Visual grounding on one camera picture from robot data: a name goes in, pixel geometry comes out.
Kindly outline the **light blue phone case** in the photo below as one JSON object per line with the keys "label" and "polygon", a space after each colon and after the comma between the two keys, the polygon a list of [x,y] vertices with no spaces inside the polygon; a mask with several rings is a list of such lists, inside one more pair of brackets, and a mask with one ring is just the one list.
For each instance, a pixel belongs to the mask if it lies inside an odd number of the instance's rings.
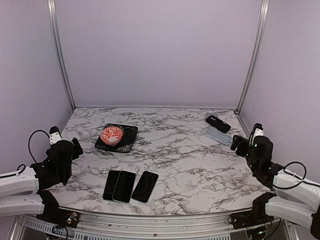
{"label": "light blue phone case", "polygon": [[204,135],[226,146],[230,145],[232,142],[232,138],[229,134],[222,133],[214,127],[208,127],[207,130],[204,132]]}

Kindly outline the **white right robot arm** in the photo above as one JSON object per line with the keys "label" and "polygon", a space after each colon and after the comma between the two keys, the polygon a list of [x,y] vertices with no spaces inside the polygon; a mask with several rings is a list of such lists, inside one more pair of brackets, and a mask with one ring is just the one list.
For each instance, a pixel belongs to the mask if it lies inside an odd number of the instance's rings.
{"label": "white right robot arm", "polygon": [[287,166],[273,163],[273,143],[265,136],[248,140],[235,135],[230,149],[245,158],[253,177],[270,189],[253,200],[247,214],[233,214],[233,226],[239,228],[276,217],[304,227],[319,239],[320,185],[289,171]]}

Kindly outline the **black phone light-blue edge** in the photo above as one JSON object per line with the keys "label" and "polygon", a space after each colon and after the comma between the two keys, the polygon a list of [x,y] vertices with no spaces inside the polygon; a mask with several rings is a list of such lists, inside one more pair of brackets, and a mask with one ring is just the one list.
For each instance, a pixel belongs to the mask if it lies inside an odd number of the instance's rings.
{"label": "black phone light-blue edge", "polygon": [[144,171],[131,195],[133,200],[147,203],[157,183],[159,175],[153,172]]}

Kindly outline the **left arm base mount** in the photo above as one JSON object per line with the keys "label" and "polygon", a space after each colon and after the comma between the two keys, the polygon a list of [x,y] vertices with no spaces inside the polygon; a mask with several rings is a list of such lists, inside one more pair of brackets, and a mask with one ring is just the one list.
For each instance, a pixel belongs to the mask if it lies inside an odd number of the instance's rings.
{"label": "left arm base mount", "polygon": [[43,213],[36,215],[36,218],[58,226],[76,228],[79,216],[80,214],[76,211],[60,209],[53,206],[45,208]]}

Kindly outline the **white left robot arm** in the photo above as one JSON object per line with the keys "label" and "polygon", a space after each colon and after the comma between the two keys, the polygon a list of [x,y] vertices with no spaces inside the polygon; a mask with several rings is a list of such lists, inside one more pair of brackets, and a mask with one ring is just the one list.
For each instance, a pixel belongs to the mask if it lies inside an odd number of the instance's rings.
{"label": "white left robot arm", "polygon": [[0,215],[2,217],[33,214],[53,223],[68,215],[49,189],[68,183],[72,161],[84,152],[77,138],[57,140],[46,151],[47,158],[29,167],[0,176]]}

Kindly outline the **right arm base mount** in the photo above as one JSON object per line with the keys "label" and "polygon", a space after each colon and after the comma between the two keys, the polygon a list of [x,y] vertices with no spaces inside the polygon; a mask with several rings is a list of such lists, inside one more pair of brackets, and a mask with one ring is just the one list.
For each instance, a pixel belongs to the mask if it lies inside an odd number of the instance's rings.
{"label": "right arm base mount", "polygon": [[265,223],[272,224],[273,220],[273,216],[255,214],[252,210],[232,213],[227,218],[227,222],[233,226],[234,230],[253,227]]}

